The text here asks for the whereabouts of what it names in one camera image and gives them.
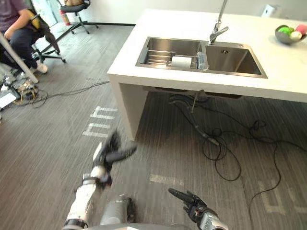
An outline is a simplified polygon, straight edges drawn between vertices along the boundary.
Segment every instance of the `office chair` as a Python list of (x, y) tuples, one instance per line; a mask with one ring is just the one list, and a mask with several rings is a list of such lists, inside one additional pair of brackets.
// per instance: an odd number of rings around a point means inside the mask
[(73, 30), (78, 28), (79, 26), (82, 26), (84, 28), (84, 30), (87, 32), (88, 35), (90, 34), (90, 32), (88, 32), (85, 25), (94, 25), (98, 29), (97, 23), (89, 23), (87, 21), (82, 21), (80, 15), (79, 15), (80, 11), (87, 9), (91, 5), (90, 0), (84, 0), (84, 3), (81, 4), (81, 5), (78, 5), (78, 6), (66, 6), (66, 5), (63, 6), (59, 0), (57, 0), (57, 2), (61, 6), (60, 7), (61, 11), (63, 11), (64, 13), (75, 13), (75, 15), (79, 18), (80, 22), (70, 28), (70, 31), (73, 35), (75, 34), (75, 32)]
[[(36, 14), (35, 10), (28, 10), (29, 14), (31, 15), (31, 24), (36, 30), (36, 36), (32, 41), (33, 58), (35, 60), (40, 60), (41, 63), (43, 63), (47, 58), (61, 59), (62, 62), (66, 63), (66, 60), (60, 54), (59, 45), (56, 38), (51, 33), (48, 24), (39, 16), (39, 14)], [(44, 53), (40, 52), (40, 50), (36, 47), (35, 42), (41, 37), (45, 37), (45, 39), (54, 47), (54, 49)]]

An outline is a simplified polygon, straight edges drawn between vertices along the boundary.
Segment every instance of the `fire extinguisher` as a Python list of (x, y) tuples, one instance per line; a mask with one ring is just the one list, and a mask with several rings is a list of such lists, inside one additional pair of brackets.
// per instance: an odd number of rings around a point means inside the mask
[(71, 23), (70, 23), (70, 21), (69, 21), (69, 19), (67, 17), (67, 14), (64, 11), (61, 11), (61, 10), (59, 11), (59, 13), (60, 13), (63, 21), (65, 22), (65, 24), (66, 25), (71, 25)]

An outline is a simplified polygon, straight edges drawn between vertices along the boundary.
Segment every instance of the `white pole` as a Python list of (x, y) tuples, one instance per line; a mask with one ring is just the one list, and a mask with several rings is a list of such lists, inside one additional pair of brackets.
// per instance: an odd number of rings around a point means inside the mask
[(30, 71), (27, 65), (21, 60), (21, 58), (15, 53), (15, 51), (10, 46), (9, 42), (4, 38), (2, 33), (0, 33), (0, 43), (6, 49), (6, 51), (11, 55), (11, 57), (16, 61), (20, 68), (26, 73), (26, 75), (33, 81), (33, 83), (38, 83), (38, 79)]

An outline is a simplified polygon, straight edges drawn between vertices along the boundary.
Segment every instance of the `dark pants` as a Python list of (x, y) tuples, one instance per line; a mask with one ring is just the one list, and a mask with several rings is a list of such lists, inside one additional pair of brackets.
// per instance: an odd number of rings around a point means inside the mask
[[(35, 32), (30, 28), (22, 28), (16, 30), (11, 37), (10, 45), (13, 50), (24, 60), (24, 63), (30, 68), (37, 68), (36, 61), (31, 56), (31, 45), (33, 44), (35, 38)], [(4, 47), (0, 45), (0, 62), (7, 64), (16, 68), (16, 63), (12, 63), (12, 58), (10, 55), (5, 51)]]

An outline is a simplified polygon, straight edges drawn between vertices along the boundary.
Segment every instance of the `sink basin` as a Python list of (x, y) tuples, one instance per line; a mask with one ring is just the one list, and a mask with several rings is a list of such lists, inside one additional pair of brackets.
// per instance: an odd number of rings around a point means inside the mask
[[(198, 52), (206, 53), (208, 69), (198, 69)], [(174, 56), (191, 58), (190, 67), (172, 67)], [(267, 78), (251, 47), (237, 43), (148, 37), (136, 66)]]

